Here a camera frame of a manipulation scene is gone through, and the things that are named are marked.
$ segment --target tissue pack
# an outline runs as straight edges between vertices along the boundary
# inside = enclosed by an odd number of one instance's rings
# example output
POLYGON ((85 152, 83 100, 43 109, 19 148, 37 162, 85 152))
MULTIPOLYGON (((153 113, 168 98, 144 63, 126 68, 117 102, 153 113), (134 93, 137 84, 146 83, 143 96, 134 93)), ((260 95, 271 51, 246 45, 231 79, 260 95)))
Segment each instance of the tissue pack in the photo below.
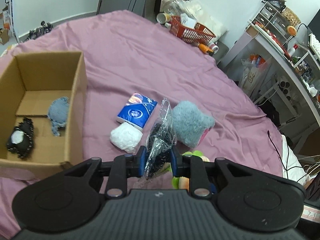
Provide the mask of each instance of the tissue pack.
POLYGON ((142 131, 157 102, 141 94, 134 93, 118 114, 119 123, 127 122, 142 131))

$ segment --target plastic bag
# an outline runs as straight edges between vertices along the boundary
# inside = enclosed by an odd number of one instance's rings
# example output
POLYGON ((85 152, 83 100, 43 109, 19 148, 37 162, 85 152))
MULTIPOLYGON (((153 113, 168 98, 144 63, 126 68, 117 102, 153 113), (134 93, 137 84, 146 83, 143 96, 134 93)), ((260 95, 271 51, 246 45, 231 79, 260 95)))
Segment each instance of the plastic bag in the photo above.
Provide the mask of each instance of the plastic bag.
POLYGON ((186 1, 184 7, 185 10, 188 10, 198 23, 206 26, 216 35, 215 38, 211 39, 212 42, 216 43, 218 39, 228 30, 221 22, 210 16, 208 9, 204 4, 201 3, 200 0, 186 1))
POLYGON ((173 144, 176 144, 176 133, 173 126, 170 102, 164 98, 159 116, 152 126, 146 148, 148 160, 144 174, 135 183, 135 188, 142 188, 151 182, 152 178, 166 172, 165 163, 170 162, 170 152, 173 144))
POLYGON ((267 74, 266 70, 268 70, 270 65, 270 59, 267 61, 263 60, 262 63, 259 64, 259 62, 252 62, 252 59, 249 58, 247 60, 242 59, 241 63, 244 67, 244 72, 238 86, 250 98, 252 98, 252 94, 254 94, 255 97, 258 92, 256 87, 258 87, 258 89, 260 88, 267 74))

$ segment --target pink bedsheet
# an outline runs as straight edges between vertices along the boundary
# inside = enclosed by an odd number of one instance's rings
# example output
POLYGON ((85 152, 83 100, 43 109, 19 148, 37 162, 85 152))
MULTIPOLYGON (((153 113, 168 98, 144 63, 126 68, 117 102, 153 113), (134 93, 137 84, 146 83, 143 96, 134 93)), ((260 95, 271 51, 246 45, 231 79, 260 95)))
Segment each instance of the pink bedsheet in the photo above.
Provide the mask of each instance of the pink bedsheet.
MULTIPOLYGON (((129 96, 139 92, 174 107, 189 100, 216 120, 215 127, 197 147, 211 161, 223 156, 234 162, 282 176, 281 162, 267 131, 282 153, 282 138, 272 122, 215 64, 155 25, 128 11, 80 19, 59 25, 35 41, 20 44, 0 58, 0 72, 13 55, 48 50, 82 50, 88 76, 84 117, 84 158, 111 161, 123 154, 109 141, 119 124, 115 117, 129 96)), ((158 114, 155 109, 143 130, 143 144, 158 114)), ((170 175, 153 187, 170 188, 170 175)), ((0 233, 12 237, 19 227, 11 201, 26 182, 0 178, 0 233)))

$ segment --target red plastic basket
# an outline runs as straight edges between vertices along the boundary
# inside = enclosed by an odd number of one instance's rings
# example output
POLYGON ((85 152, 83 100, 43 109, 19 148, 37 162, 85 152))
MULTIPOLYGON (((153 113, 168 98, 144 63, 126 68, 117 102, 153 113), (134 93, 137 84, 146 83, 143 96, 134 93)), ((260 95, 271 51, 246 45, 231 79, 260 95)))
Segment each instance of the red plastic basket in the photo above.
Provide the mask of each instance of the red plastic basket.
POLYGON ((207 44, 212 38, 216 37, 212 31, 200 23, 196 23, 194 29, 183 26, 180 23, 179 16, 172 16, 170 32, 186 43, 197 41, 199 43, 207 44))

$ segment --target green plush toy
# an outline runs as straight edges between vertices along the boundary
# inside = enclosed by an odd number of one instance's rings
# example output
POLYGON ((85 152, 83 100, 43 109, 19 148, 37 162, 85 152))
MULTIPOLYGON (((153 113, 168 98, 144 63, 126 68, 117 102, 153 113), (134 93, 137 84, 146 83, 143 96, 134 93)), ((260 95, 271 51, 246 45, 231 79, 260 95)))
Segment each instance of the green plush toy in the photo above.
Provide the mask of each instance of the green plush toy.
MULTIPOLYGON (((200 151, 194 151, 193 153, 192 152, 185 152, 182 155, 185 155, 185 154, 198 156, 204 162, 210 162, 210 160, 206 156, 204 156, 203 153, 200 152, 200 151)), ((172 183, 173 188, 175 188, 175 189, 186 189, 186 190, 189 190, 189 179, 188 178, 185 178, 185 177, 173 177, 171 183, 172 183)))

